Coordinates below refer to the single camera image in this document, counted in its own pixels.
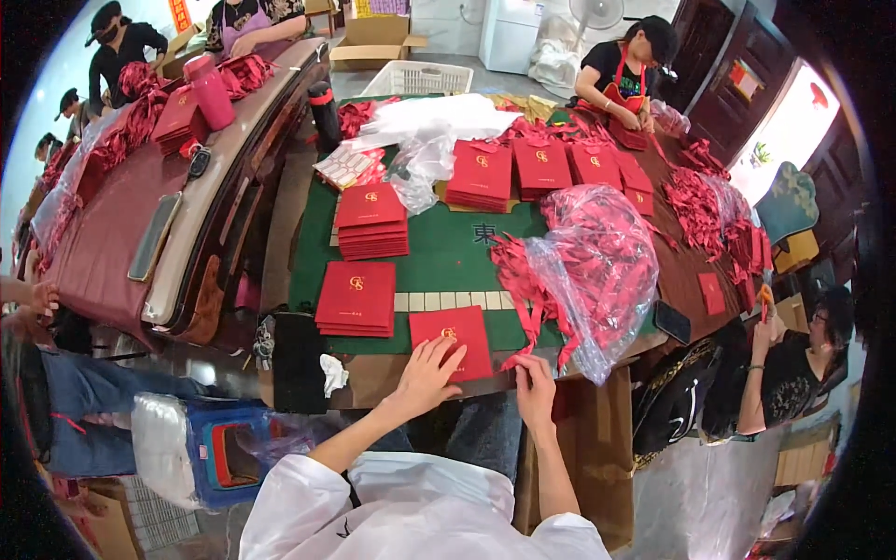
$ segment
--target blue chair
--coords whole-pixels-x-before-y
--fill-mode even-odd
[[[814,181],[793,163],[781,163],[769,192],[756,204],[756,212],[773,246],[813,228],[818,222]]]

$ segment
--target jeans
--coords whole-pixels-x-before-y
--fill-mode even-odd
[[[64,351],[43,351],[53,445],[47,469],[71,478],[129,475],[137,471],[131,432],[81,422],[85,415],[131,412],[138,392],[189,399],[202,385],[186,377],[121,367],[110,361]]]
[[[444,452],[438,454],[466,462],[508,477],[516,483],[516,467],[520,452],[522,418],[517,409],[516,391],[495,392],[460,401],[461,415],[454,426]],[[345,410],[342,417],[349,423],[360,420],[368,410]],[[368,451],[413,452],[408,438],[408,424],[403,424],[378,439]]]

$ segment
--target black cap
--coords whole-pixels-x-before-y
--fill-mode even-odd
[[[59,120],[59,117],[62,116],[63,111],[68,109],[68,106],[70,106],[71,104],[77,103],[77,102],[78,102],[78,90],[75,88],[71,88],[69,91],[64,93],[62,95],[62,99],[59,100],[59,114],[56,115],[56,118],[54,118],[53,121],[55,122],[55,121]]]
[[[90,36],[84,46],[89,47],[93,40],[106,30],[106,27],[112,22],[112,18],[117,15],[121,15],[121,4],[118,2],[109,2],[99,8],[90,22]]]
[[[644,37],[650,41],[653,60],[660,66],[667,66],[678,54],[678,35],[672,24],[658,15],[650,15],[640,20],[637,25],[644,31]]]

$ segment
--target hand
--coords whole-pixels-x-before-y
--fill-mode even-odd
[[[616,113],[616,118],[619,119],[622,126],[628,130],[641,130],[641,121],[638,120],[638,116],[627,108],[621,106],[618,107],[619,110]]]
[[[32,284],[31,301],[27,304],[34,313],[52,317],[59,308],[59,287],[50,282]]]
[[[757,359],[764,360],[769,354],[771,341],[775,339],[776,331],[774,323],[763,323],[760,321],[753,328],[753,357],[754,362]]]
[[[656,132],[653,124],[653,116],[650,114],[650,111],[642,111],[638,113],[638,122],[641,123],[641,130],[645,133],[653,134]]]
[[[252,37],[252,33],[246,33],[234,41],[233,47],[230,48],[230,58],[239,58],[251,54],[257,44],[257,41]]]
[[[467,354],[467,346],[463,345],[455,350],[451,357],[445,360],[444,366],[439,367],[452,344],[454,339],[439,337],[435,340],[426,340],[414,348],[414,353],[410,355],[410,361],[401,374],[398,388],[377,406],[379,410],[389,415],[396,426],[461,394],[460,387],[456,385],[446,387],[445,384]]]
[[[553,431],[551,410],[554,408],[556,385],[547,360],[537,356],[520,354],[515,357],[516,400],[522,421],[536,437]]]

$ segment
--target face mask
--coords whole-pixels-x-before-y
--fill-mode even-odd
[[[97,37],[97,42],[100,43],[100,45],[108,45],[109,43],[111,43],[112,41],[115,40],[115,36],[117,34],[118,34],[118,26],[113,25],[112,29],[106,31],[105,33],[103,33],[102,35]]]

